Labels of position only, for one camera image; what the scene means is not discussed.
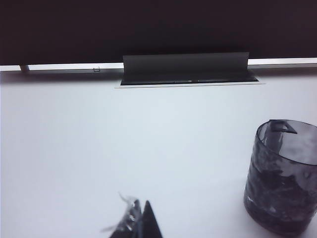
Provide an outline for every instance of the black plastic piece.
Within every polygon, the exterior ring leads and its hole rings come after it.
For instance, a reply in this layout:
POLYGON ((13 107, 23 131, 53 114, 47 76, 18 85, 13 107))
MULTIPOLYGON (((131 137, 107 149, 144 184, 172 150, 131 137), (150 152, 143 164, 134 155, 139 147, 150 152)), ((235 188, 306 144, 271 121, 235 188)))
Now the black plastic piece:
POLYGON ((162 238, 158 223, 155 219, 150 202, 146 201, 144 212, 142 215, 143 221, 143 238, 162 238))
POLYGON ((285 120, 269 120, 270 128, 273 132, 286 132, 297 134, 297 131, 290 126, 290 124, 285 120))
POLYGON ((257 82, 248 52, 124 56, 121 85, 257 82))
MULTIPOLYGON (((138 200, 135 201, 135 204, 140 207, 138 200)), ((129 216, 133 216, 132 213, 136 210, 139 211, 139 207, 137 209, 130 209, 130 211, 122 218, 121 222, 117 226, 117 229, 112 233, 110 238, 162 238, 149 201, 146 201, 145 203, 142 218, 135 223, 131 223, 130 227, 132 230, 126 228, 122 229, 122 227, 126 227, 126 224, 129 223, 129 216)))

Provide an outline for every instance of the black object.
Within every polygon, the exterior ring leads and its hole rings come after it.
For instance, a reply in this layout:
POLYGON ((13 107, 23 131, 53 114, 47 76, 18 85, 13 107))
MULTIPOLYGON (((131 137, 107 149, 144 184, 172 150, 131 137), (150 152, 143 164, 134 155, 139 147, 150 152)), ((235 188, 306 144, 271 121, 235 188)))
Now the black object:
POLYGON ((143 238, 162 238, 158 223, 155 219, 152 207, 149 201, 146 201, 143 215, 143 238))
POLYGON ((129 212, 125 213, 125 216, 110 238, 162 238, 150 202, 146 201, 144 212, 140 219, 131 220, 131 216, 137 217, 132 215, 135 211, 139 211, 139 208, 132 208, 129 212))
POLYGON ((317 57, 315 0, 1 0, 0 9, 0 65, 243 51, 317 57))
POLYGON ((317 127, 270 120, 256 133, 244 205, 275 233, 302 233, 317 210, 317 127))
POLYGON ((124 56, 121 85, 258 81, 248 52, 124 56))
POLYGON ((139 230, 141 220, 141 207, 139 200, 135 200, 124 213, 115 231, 110 238, 133 238, 139 230))

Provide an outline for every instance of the glass cup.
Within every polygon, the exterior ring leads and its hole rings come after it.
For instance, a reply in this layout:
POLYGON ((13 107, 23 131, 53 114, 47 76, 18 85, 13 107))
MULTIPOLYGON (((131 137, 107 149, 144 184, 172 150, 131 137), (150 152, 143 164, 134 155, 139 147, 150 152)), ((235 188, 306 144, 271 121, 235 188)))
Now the glass cup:
POLYGON ((250 216, 266 229, 296 236, 317 211, 317 127, 270 120, 256 133, 244 193, 250 216))

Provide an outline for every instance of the white table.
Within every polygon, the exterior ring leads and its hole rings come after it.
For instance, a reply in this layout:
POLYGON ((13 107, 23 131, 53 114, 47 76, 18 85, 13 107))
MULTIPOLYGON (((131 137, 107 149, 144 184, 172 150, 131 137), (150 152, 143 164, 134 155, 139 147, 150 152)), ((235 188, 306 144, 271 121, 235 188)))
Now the white table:
POLYGON ((115 88, 114 71, 1 73, 1 237, 108 237, 118 192, 150 200, 164 238, 278 237, 243 206, 253 140, 269 119, 317 125, 317 69, 168 88, 115 88))

